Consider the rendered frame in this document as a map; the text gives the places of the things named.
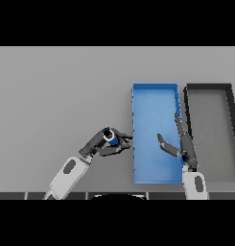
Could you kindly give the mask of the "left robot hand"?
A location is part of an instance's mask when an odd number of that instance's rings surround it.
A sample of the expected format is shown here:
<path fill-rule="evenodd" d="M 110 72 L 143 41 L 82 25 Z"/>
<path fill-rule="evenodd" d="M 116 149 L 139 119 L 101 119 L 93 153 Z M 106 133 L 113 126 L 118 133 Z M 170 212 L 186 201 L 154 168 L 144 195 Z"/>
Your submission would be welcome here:
<path fill-rule="evenodd" d="M 110 146 L 107 141 L 103 138 L 103 132 L 106 129 L 112 130 L 119 140 L 117 146 Z M 132 139 L 131 135 L 123 134 L 114 128 L 103 128 L 97 134 L 92 136 L 92 138 L 82 147 L 79 153 L 87 158 L 88 156 L 94 156 L 99 153 L 101 157 L 112 156 L 120 154 L 122 151 L 129 149 L 129 141 Z"/>

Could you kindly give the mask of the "dark grey bin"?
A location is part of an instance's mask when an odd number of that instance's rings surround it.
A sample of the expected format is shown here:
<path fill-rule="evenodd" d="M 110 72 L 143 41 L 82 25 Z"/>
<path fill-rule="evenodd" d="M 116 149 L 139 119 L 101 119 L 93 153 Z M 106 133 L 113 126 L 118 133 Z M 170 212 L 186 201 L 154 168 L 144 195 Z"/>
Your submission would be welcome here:
<path fill-rule="evenodd" d="M 232 84 L 187 84 L 189 135 L 207 182 L 235 182 L 235 101 Z"/>

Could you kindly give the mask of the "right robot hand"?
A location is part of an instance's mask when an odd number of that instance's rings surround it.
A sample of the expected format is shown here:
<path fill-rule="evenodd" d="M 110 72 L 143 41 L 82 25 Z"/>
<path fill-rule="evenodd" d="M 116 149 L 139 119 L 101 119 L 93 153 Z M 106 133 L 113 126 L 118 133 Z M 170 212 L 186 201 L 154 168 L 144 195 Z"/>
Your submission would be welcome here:
<path fill-rule="evenodd" d="M 164 152 L 176 158 L 182 157 L 182 160 L 187 163 L 188 169 L 192 172 L 196 172 L 198 169 L 198 160 L 193 140 L 184 130 L 182 121 L 177 113 L 175 113 L 175 122 L 178 130 L 178 136 L 180 137 L 180 148 L 176 148 L 165 141 L 161 134 L 157 135 L 159 146 Z"/>

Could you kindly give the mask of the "blue bin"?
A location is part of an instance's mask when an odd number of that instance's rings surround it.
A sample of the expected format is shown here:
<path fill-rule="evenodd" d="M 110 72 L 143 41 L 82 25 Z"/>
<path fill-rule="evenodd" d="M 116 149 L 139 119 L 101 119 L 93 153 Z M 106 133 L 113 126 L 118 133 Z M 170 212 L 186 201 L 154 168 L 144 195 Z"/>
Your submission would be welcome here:
<path fill-rule="evenodd" d="M 182 159 L 165 153 L 157 135 L 180 148 L 175 113 L 181 116 L 177 83 L 133 83 L 132 147 L 137 185 L 182 183 Z"/>

